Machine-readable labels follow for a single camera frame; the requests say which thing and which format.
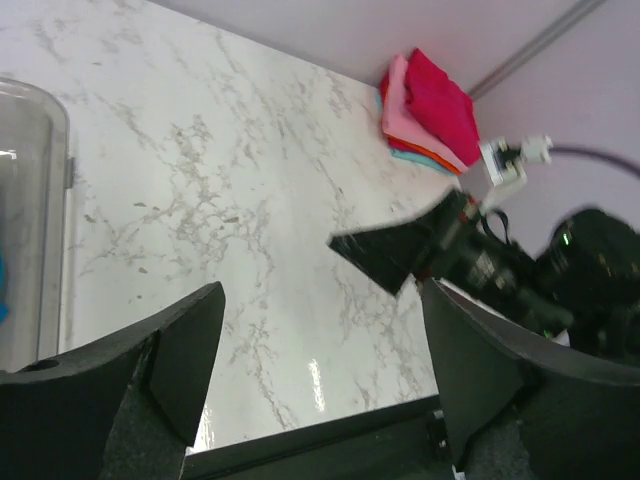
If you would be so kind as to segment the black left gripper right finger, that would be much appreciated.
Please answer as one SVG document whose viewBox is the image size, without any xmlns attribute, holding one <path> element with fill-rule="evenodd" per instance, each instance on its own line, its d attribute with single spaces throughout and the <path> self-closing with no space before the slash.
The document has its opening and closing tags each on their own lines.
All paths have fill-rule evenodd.
<svg viewBox="0 0 640 480">
<path fill-rule="evenodd" d="M 457 470 L 516 478 L 487 468 L 499 454 L 529 478 L 638 478 L 638 367 L 547 340 L 437 281 L 421 302 Z"/>
</svg>

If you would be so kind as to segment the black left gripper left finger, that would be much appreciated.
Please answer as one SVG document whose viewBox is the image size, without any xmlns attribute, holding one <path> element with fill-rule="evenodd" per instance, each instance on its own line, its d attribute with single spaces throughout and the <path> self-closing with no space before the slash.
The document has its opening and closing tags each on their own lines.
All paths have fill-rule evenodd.
<svg viewBox="0 0 640 480">
<path fill-rule="evenodd" d="M 222 285 L 210 283 L 113 334 L 2 373 L 2 478 L 180 478 L 225 303 Z"/>
</svg>

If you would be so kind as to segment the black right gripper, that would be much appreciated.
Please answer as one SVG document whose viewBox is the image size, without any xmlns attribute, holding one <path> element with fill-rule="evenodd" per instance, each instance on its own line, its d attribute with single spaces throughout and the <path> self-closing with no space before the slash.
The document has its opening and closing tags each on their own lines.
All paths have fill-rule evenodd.
<svg viewBox="0 0 640 480">
<path fill-rule="evenodd" d="M 421 216 L 335 233 L 328 247 L 390 295 L 411 274 L 419 282 L 446 280 L 536 334 L 571 328 L 574 315 L 534 285 L 531 258 L 480 232 L 483 219 L 473 197 L 453 189 Z"/>
</svg>

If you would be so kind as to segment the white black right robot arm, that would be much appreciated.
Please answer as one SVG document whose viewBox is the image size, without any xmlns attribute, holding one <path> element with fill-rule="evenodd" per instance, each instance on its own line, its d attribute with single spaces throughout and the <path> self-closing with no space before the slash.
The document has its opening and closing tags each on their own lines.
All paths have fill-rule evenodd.
<svg viewBox="0 0 640 480">
<path fill-rule="evenodd" d="M 488 219 L 499 209 L 450 190 L 424 214 L 337 233 L 328 246 L 391 295 L 407 278 L 446 280 L 508 320 L 548 339 L 562 333 L 589 355 L 639 362 L 639 234 L 597 208 L 564 218 L 536 258 Z"/>
</svg>

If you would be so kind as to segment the folded light blue t shirt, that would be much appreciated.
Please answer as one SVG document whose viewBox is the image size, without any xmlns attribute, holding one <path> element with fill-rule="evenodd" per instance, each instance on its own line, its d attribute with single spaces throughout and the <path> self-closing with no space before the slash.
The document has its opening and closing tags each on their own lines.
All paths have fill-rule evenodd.
<svg viewBox="0 0 640 480">
<path fill-rule="evenodd" d="M 397 106 L 396 99 L 391 105 L 390 114 L 387 113 L 385 98 L 380 91 L 377 92 L 376 102 L 382 135 L 393 157 L 445 174 L 460 175 L 466 170 L 449 147 L 429 133 L 404 107 Z"/>
</svg>

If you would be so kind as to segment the folded orange t shirt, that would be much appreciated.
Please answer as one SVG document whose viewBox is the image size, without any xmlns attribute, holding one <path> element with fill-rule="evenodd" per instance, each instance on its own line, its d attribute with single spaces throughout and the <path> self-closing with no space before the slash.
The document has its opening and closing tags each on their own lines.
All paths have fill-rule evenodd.
<svg viewBox="0 0 640 480">
<path fill-rule="evenodd" d="M 376 97 L 376 104 L 380 116 L 383 115 L 384 100 L 389 86 L 389 72 L 386 72 L 382 77 L 382 80 L 378 86 L 378 93 Z M 413 163 L 419 163 L 421 165 L 429 166 L 435 170 L 438 170 L 445 174 L 459 175 L 460 171 L 451 165 L 448 161 L 444 160 L 436 152 L 424 149 L 422 147 L 416 147 L 408 144 L 402 140 L 388 136 L 385 132 L 382 132 L 391 154 L 399 159 L 411 161 Z"/>
</svg>

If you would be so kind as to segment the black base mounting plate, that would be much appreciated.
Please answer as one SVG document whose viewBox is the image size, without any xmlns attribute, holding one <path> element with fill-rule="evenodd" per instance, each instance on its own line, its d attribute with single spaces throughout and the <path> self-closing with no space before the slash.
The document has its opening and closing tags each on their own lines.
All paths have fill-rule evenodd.
<svg viewBox="0 0 640 480">
<path fill-rule="evenodd" d="M 186 458 L 184 479 L 452 479 L 438 396 Z"/>
</svg>

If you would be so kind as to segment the folded pink t shirt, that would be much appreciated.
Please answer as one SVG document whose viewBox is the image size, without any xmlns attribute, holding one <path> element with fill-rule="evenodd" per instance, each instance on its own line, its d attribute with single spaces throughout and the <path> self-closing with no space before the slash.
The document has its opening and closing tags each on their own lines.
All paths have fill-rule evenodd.
<svg viewBox="0 0 640 480">
<path fill-rule="evenodd" d="M 391 155 L 446 175 L 466 173 L 468 166 L 436 136 L 429 133 L 405 106 L 408 60 L 397 54 L 378 87 L 382 135 Z"/>
</svg>

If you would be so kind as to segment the folded crimson t shirt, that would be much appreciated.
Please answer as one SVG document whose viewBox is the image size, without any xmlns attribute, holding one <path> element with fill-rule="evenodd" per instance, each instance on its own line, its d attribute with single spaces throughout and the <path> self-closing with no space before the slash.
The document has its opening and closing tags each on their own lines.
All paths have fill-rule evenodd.
<svg viewBox="0 0 640 480">
<path fill-rule="evenodd" d="M 408 112 L 472 166 L 480 157 L 480 139 L 471 98 L 418 48 L 409 55 L 404 85 Z"/>
</svg>

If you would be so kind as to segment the clear plastic bin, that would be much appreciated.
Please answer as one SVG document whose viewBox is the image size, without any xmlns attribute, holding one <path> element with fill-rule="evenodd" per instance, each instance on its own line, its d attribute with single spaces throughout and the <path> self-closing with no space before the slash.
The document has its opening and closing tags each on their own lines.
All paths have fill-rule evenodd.
<svg viewBox="0 0 640 480">
<path fill-rule="evenodd" d="M 50 93 L 1 81 L 1 253 L 8 315 L 1 368 L 17 371 L 59 350 L 69 118 Z"/>
</svg>

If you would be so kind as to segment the aluminium right frame post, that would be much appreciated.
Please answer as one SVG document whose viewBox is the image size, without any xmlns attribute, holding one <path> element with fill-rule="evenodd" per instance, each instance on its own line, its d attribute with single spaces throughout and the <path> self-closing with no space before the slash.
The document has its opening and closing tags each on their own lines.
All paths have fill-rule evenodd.
<svg viewBox="0 0 640 480">
<path fill-rule="evenodd" d="M 470 97 L 473 100 L 478 100 L 489 93 L 529 61 L 550 47 L 556 40 L 577 26 L 583 19 L 596 11 L 604 3 L 606 3 L 606 0 L 577 1 L 565 13 L 553 20 L 524 46 L 476 83 L 468 91 Z"/>
</svg>

